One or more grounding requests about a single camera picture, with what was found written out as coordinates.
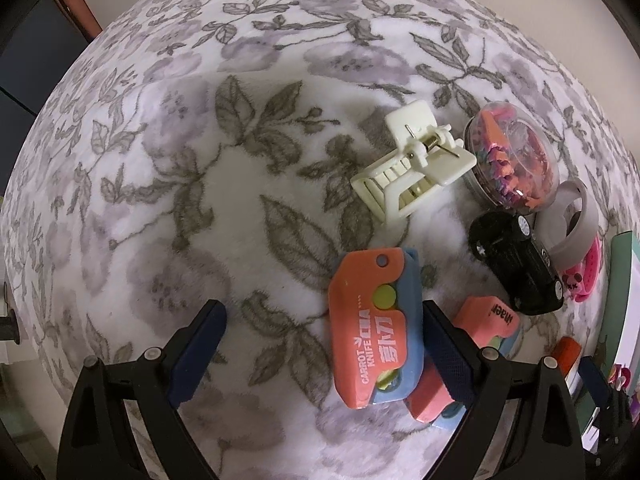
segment yellow circle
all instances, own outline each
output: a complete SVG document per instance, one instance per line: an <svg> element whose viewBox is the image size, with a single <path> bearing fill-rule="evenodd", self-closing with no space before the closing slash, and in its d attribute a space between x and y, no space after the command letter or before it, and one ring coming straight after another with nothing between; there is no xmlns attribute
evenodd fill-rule
<svg viewBox="0 0 640 480"><path fill-rule="evenodd" d="M391 383L396 380L396 377L398 377L397 368L382 372L376 380L376 387L379 390L386 390L389 386L391 386Z"/></svg>
<svg viewBox="0 0 640 480"><path fill-rule="evenodd" d="M373 293L373 304L386 310L396 304L396 290L391 285L380 285Z"/></svg>
<svg viewBox="0 0 640 480"><path fill-rule="evenodd" d="M491 339L491 341L489 341L489 344L487 346L491 346L492 348L499 350L501 344L502 344L502 338L499 335L497 335L497 336L494 336Z"/></svg>

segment gray leaf pattern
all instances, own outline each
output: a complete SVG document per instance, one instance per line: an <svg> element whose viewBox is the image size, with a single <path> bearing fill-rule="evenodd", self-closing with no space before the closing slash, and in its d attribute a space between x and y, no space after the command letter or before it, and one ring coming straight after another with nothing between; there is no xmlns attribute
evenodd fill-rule
<svg viewBox="0 0 640 480"><path fill-rule="evenodd" d="M362 200L352 200L340 216L340 244L346 252L367 249L373 238L371 211Z"/></svg>
<svg viewBox="0 0 640 480"><path fill-rule="evenodd" d="M324 290L338 257L334 241L295 209L262 195L271 253L300 282Z"/></svg>
<svg viewBox="0 0 640 480"><path fill-rule="evenodd" d="M280 343L267 347L255 359L254 371L249 376L248 386L262 384L273 379L285 363L287 345Z"/></svg>
<svg viewBox="0 0 640 480"><path fill-rule="evenodd" d="M86 339L94 355L108 363L110 361L109 341L98 332L88 314L86 316Z"/></svg>
<svg viewBox="0 0 640 480"><path fill-rule="evenodd" d="M259 334L282 338L294 327L294 323L284 312L270 308L266 304L267 299L266 294L255 291L242 302L240 312L244 320Z"/></svg>
<svg viewBox="0 0 640 480"><path fill-rule="evenodd" d="M216 90L216 118L220 128L235 142L241 142L255 110L242 92L238 79L230 75Z"/></svg>
<svg viewBox="0 0 640 480"><path fill-rule="evenodd" d="M398 232L378 228L351 190L395 148L384 116L415 98L457 134L487 101L527 110L561 177L580 177L596 197L601 238L639 234L638 168L599 104L473 0L142 0L52 92L2 204L17 311L63 399L86 355L125 362L219 298L228 336L183 417L220 478L382 480L407 453L424 463L403 474L420 476L441 436L402 405L347 410L324 344L326 287L343 251L417 248L425 293L448 315L466 294L501 294L447 244L468 220L459 190L441 195L437 218ZM596 341L604 247L596 296L526 324L530 341L514 348L524 360L564 332L583 334L586 348ZM304 450L307 465L294 460L289 428L309 420L321 445Z"/></svg>
<svg viewBox="0 0 640 480"><path fill-rule="evenodd" d="M331 388L329 357L322 345L304 328L292 337L289 373L306 398L316 408L322 404Z"/></svg>
<svg viewBox="0 0 640 480"><path fill-rule="evenodd" d="M430 56L433 56L438 61L452 68L458 68L460 70L464 69L460 60L446 48L440 46L429 38L422 38L421 36L413 33L412 36L414 37L415 43L417 43L418 46Z"/></svg>

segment clear plastic container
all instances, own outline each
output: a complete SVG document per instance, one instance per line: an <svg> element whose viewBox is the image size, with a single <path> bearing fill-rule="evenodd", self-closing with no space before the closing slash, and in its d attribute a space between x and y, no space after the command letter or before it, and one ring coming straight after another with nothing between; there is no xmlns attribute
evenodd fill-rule
<svg viewBox="0 0 640 480"><path fill-rule="evenodd" d="M466 180L478 195L527 215L551 204L558 190L558 161L536 122L507 102L485 105L469 121L465 148L478 159Z"/></svg>

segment white wall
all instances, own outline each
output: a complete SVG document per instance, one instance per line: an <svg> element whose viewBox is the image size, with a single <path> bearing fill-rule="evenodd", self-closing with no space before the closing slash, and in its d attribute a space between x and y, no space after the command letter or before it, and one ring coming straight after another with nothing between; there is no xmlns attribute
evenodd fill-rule
<svg viewBox="0 0 640 480"><path fill-rule="evenodd" d="M137 0L87 0L104 27ZM640 59L600 0L478 0L554 53L640 157Z"/></svg>

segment black toy car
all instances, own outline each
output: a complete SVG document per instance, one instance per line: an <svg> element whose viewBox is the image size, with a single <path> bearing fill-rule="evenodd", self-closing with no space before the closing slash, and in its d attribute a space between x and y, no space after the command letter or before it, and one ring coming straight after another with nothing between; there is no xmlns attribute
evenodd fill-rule
<svg viewBox="0 0 640 480"><path fill-rule="evenodd" d="M479 216L469 229L469 246L498 277L515 310L538 316L562 307L562 281L524 216L504 211Z"/></svg>

